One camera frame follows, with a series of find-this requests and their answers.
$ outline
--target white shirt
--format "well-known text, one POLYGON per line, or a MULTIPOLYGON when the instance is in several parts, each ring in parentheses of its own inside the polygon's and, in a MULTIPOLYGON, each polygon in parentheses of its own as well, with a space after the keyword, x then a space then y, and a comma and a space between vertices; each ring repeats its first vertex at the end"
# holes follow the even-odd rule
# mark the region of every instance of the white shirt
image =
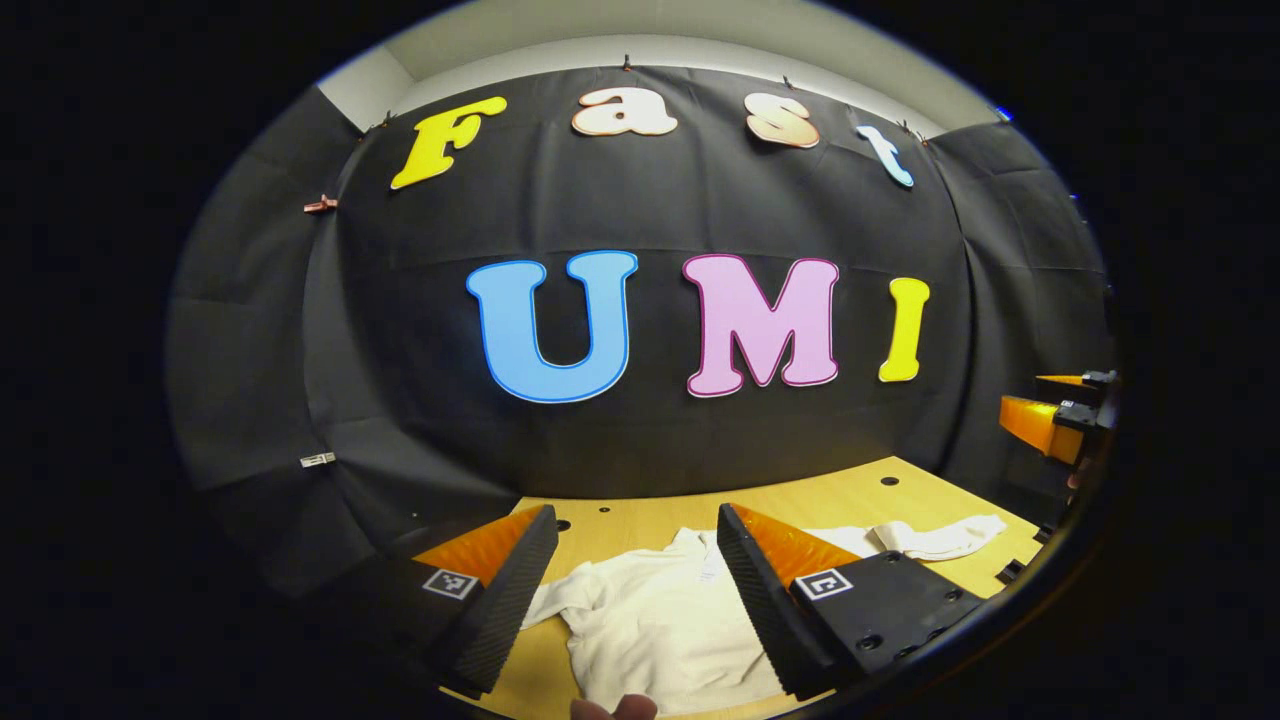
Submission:
MULTIPOLYGON (((998 516, 982 515, 931 533, 905 523, 805 532, 860 557, 899 550, 941 559, 969 555, 1004 529, 998 516)), ((604 707, 641 693, 660 715, 680 715, 782 693, 714 530, 681 528, 662 551, 579 565, 538 588, 521 629, 556 614, 572 633, 570 664, 584 697, 604 707)))

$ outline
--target finger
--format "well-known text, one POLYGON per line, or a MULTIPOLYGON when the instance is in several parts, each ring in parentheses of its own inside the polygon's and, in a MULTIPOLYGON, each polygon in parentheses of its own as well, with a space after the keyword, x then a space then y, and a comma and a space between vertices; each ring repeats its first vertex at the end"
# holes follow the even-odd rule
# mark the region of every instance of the finger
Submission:
POLYGON ((568 703, 568 720, 613 720, 613 716, 594 702, 573 698, 568 703))
POLYGON ((614 720, 653 720, 658 716, 658 703, 643 694, 625 694, 613 711, 614 720))

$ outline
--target letter u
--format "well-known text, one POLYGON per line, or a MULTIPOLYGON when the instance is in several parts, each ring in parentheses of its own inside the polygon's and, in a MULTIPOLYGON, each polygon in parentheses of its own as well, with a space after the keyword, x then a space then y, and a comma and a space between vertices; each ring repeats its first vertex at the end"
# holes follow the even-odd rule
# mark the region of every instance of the letter u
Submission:
POLYGON ((573 256, 570 277, 586 292, 591 347, 581 361, 552 365, 538 348, 534 290, 547 269, 532 260, 485 265, 467 277, 480 301, 480 334, 493 379, 531 402, 577 402, 613 387, 627 368, 626 279, 639 268, 631 252, 599 250, 573 256))

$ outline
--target letter m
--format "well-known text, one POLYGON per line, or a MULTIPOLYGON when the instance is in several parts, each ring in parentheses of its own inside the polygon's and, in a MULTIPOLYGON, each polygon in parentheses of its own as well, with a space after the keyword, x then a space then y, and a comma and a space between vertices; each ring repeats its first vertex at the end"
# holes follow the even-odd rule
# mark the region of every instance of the letter m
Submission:
POLYGON ((733 368, 735 341, 760 387, 773 379, 788 342, 791 363, 782 369, 783 383, 815 386, 836 379, 831 295, 840 269, 835 264, 796 260, 772 307, 736 255, 699 255, 685 263, 684 273, 698 286, 703 305, 701 364, 689 378, 691 395, 717 397, 742 387, 742 373, 733 368))

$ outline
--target ceiling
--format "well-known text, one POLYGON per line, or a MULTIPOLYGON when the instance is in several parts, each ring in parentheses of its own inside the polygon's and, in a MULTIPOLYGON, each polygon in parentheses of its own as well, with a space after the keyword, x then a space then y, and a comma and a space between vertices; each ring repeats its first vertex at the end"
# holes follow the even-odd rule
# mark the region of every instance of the ceiling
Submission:
POLYGON ((995 119, 993 102, 947 70, 849 15, 805 0, 475 0, 419 23, 383 47, 420 82, 532 45, 646 33, 794 58, 882 92, 948 128, 995 119))

